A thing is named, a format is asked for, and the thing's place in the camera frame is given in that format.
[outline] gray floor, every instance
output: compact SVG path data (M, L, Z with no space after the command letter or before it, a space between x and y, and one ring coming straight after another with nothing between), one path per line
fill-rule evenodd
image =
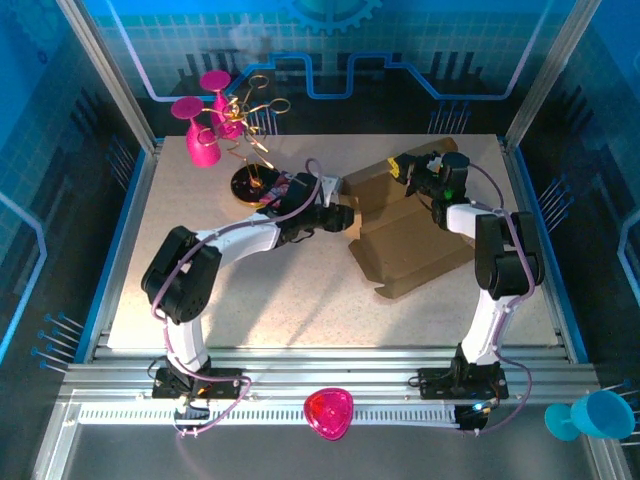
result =
M555 440L543 415L544 408L528 407L503 430L481 438L439 429L362 426L335 443L294 426L218 427L197 439L181 439L165 426L83 426L64 478L598 478L583 439Z

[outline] white table surface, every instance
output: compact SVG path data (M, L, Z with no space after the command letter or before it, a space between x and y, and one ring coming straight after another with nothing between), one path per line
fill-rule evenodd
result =
M500 147L493 135L454 135L460 152L484 167L516 209ZM347 175L440 135L295 135L269 137L268 158L281 170L302 171L309 157L325 173ZM205 230L241 220L252 210L231 195L241 166L226 152L213 168L195 168L184 137L165 140L125 279L108 345L162 348L140 279L169 230ZM497 205L489 182L470 171L468 195ZM203 312L208 346L453 346L465 336L478 300L473 262L409 294L388 300L374 292L343 234L317 232L298 245L260 253L222 269ZM513 320L505 343L554 345L556 336L538 289Z

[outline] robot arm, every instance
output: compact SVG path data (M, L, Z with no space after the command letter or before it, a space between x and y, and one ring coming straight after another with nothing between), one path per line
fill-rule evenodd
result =
M299 209L313 193L316 182L316 177L311 174L297 174L292 177L282 198L242 222L215 230L191 232L185 227L176 227L169 232L142 279L142 289L151 303L187 252L207 238L212 240L185 264L169 284L158 306L167 317L166 335L172 353L168 355L168 369L160 369L157 373L156 387L162 385L162 388L154 388L154 398L173 398L183 394L202 397L202 391L210 385L194 379L191 372L209 377L241 374L239 370L211 368L200 315L208 304L220 268L254 253L285 245L297 239L302 232L312 234L315 228L339 232L353 224L353 209L331 202L332 193L340 188L336 177L323 177L322 193L314 203L288 220L277 221L277 218ZM223 230L223 235L214 235ZM216 391L222 392L222 398L234 397L238 393L235 387L227 392L224 387L216 388ZM205 398L221 398L213 391L206 395Z
M512 214L511 219L518 229L518 240L527 256L534 281L539 285L544 269L533 217L525 212ZM501 347L504 333L518 308L518 305L508 305L527 293L528 281L517 253L505 249L513 246L513 239L502 213L472 204L451 205L446 209L446 229L476 242L475 273L480 299L461 346L469 363L491 365L498 361L494 348Z
M518 253L521 246L535 285L544 278L542 251L529 212L492 210L466 197L469 159L457 152L390 158L391 173L407 186L406 196L431 198L433 221L440 228L475 241L475 276L480 298L471 327L447 369L418 370L423 399L484 401L509 396L499 350L529 281ZM505 215L515 227L513 238Z

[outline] blue cup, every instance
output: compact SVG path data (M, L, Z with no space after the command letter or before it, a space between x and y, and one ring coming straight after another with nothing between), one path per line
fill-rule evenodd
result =
M631 407L610 390L585 395L571 408L554 404L544 415L549 431L560 440L575 440L580 432L595 438L626 438L635 428Z

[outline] glass wall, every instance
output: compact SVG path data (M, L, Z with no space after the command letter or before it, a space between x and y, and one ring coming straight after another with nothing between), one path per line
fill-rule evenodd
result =
M22 478L139 147L55 2L0 2L0 18L0 477ZM78 325L45 321L59 312Z
M522 144L604 385L640 380L639 22L638 2L602 2Z
M279 133L503 134L573 3L85 1L158 136L213 69L268 76Z

